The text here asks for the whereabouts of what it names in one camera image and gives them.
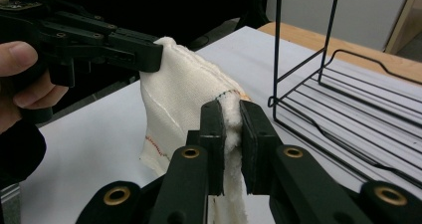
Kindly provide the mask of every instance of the white wall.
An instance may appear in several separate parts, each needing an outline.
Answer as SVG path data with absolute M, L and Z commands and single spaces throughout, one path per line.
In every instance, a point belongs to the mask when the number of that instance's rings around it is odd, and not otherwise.
M 331 34 L 383 51 L 405 1 L 338 0 Z M 331 4 L 332 0 L 282 0 L 282 22 L 326 34 Z M 267 16 L 276 20 L 276 0 L 268 0 Z

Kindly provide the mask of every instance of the dish rack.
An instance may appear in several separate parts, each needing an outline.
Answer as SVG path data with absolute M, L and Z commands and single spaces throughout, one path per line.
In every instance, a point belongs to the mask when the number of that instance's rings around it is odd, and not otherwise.
M 420 89 L 422 83 L 347 50 L 336 50 L 329 57 L 327 48 L 337 1 L 332 1 L 323 47 L 279 76 L 281 0 L 277 0 L 274 88 L 268 100 L 273 119 L 309 149 L 361 182 L 383 179 L 421 198 L 422 93 L 414 97 L 412 91 L 396 90 L 394 82 L 416 84 L 415 89 Z M 364 73 L 350 72 L 335 58 L 341 53 L 367 60 L 402 81 L 390 86 Z M 279 89 L 287 78 L 319 57 L 316 70 L 280 95 Z

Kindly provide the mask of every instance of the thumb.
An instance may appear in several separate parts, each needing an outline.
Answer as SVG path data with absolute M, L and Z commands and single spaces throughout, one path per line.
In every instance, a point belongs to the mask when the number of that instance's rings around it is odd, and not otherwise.
M 0 77 L 9 77 L 27 70 L 37 62 L 38 54 L 25 42 L 0 44 Z

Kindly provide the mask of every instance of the white cloth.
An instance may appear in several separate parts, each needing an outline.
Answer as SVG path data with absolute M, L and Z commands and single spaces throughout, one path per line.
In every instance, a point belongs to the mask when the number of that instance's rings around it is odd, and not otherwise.
M 163 45 L 160 70 L 140 73 L 147 129 L 140 159 L 158 176 L 167 170 L 175 149 L 185 145 L 188 130 L 198 130 L 201 107 L 218 100 L 226 128 L 224 196 L 210 196 L 208 223 L 247 223 L 242 198 L 241 129 L 239 99 L 243 89 L 216 65 L 204 60 L 172 38 Z

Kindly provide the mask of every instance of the brass ring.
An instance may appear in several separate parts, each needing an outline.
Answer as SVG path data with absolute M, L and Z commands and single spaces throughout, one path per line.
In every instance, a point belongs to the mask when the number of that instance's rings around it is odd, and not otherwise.
M 404 206 L 407 204 L 407 199 L 403 194 L 400 192 L 386 186 L 379 186 L 375 187 L 374 189 L 376 196 L 383 200 L 384 202 L 387 202 L 391 205 L 396 206 Z
M 118 198 L 111 197 L 113 194 L 117 192 L 122 192 L 122 195 Z M 130 190 L 126 186 L 117 186 L 112 189 L 110 189 L 106 194 L 104 198 L 104 202 L 108 206 L 115 206 L 118 204 L 123 203 L 127 198 L 130 196 Z
M 186 148 L 183 150 L 182 155 L 186 158 L 195 158 L 199 156 L 199 149 L 197 148 Z
M 286 156 L 293 157 L 293 158 L 299 158 L 304 155 L 300 149 L 297 149 L 294 147 L 286 147 L 284 149 L 284 153 Z

